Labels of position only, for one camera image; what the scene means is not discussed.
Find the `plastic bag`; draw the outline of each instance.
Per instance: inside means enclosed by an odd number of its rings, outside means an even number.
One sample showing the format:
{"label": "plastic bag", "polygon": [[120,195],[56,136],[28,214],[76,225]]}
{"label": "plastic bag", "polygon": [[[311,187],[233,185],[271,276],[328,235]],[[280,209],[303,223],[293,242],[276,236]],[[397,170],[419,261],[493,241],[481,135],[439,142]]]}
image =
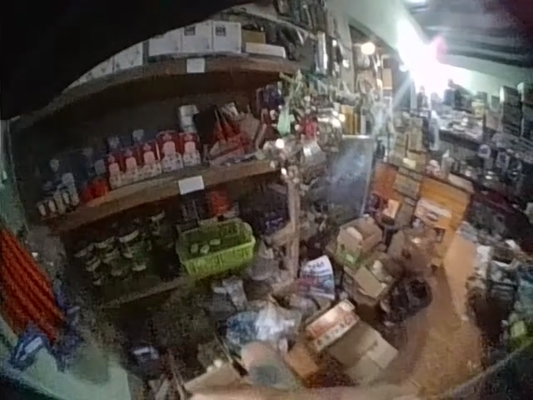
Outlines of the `plastic bag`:
{"label": "plastic bag", "polygon": [[295,334],[300,323],[300,312],[286,310],[269,302],[257,315],[257,340],[277,345],[282,338]]}

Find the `white shelf label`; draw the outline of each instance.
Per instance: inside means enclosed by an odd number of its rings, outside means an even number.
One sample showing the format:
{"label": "white shelf label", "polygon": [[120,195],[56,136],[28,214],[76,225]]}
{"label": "white shelf label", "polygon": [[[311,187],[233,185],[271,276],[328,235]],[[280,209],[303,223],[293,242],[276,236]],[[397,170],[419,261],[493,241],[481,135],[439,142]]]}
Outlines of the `white shelf label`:
{"label": "white shelf label", "polygon": [[202,175],[181,179],[177,182],[177,186],[180,188],[180,194],[197,192],[205,188]]}
{"label": "white shelf label", "polygon": [[206,71],[205,58],[188,58],[187,73],[204,73]]}

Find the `white container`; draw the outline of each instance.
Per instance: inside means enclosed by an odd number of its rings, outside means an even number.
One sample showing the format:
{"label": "white container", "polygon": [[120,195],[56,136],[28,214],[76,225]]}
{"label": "white container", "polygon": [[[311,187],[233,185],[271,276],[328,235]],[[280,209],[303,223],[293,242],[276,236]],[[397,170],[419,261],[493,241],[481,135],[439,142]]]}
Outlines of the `white container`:
{"label": "white container", "polygon": [[95,68],[85,74],[85,80],[90,81],[96,78],[105,77],[113,73],[113,59],[112,57],[104,62],[100,62]]}
{"label": "white container", "polygon": [[182,53],[203,54],[213,50],[213,22],[204,21],[183,28]]}
{"label": "white container", "polygon": [[213,21],[213,52],[240,53],[242,34],[240,22]]}
{"label": "white container", "polygon": [[273,56],[286,58],[285,48],[273,44],[265,43],[246,43],[245,49],[250,54],[260,54],[262,56]]}
{"label": "white container", "polygon": [[135,44],[113,57],[113,71],[123,71],[125,69],[140,67],[144,56],[143,43]]}
{"label": "white container", "polygon": [[174,29],[148,41],[148,57],[174,55],[182,52],[183,29]]}

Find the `black item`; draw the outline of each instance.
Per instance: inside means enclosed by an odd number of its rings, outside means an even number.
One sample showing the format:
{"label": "black item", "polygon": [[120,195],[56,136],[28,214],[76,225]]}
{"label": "black item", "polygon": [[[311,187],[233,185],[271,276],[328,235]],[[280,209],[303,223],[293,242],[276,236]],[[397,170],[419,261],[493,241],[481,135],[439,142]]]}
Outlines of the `black item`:
{"label": "black item", "polygon": [[391,291],[390,312],[386,319],[400,323],[430,305],[433,300],[431,287],[426,281],[404,279]]}

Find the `stack of boxes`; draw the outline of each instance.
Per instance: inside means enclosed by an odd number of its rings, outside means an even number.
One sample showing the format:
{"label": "stack of boxes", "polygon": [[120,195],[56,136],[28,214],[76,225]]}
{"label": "stack of boxes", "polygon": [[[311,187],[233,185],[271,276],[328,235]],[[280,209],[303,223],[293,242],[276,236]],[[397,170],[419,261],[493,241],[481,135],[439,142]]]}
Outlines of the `stack of boxes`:
{"label": "stack of boxes", "polygon": [[522,108],[518,90],[514,87],[501,87],[500,104],[501,131],[504,134],[519,137],[521,135]]}
{"label": "stack of boxes", "polygon": [[409,167],[417,171],[426,170],[426,148],[423,142],[422,127],[424,120],[420,117],[412,117],[409,126],[409,146],[407,158],[410,160]]}
{"label": "stack of boxes", "polygon": [[148,57],[184,56],[210,53],[240,53],[241,24],[204,21],[175,29],[148,41]]}
{"label": "stack of boxes", "polygon": [[533,139],[533,83],[523,82],[518,85],[522,101],[521,136]]}

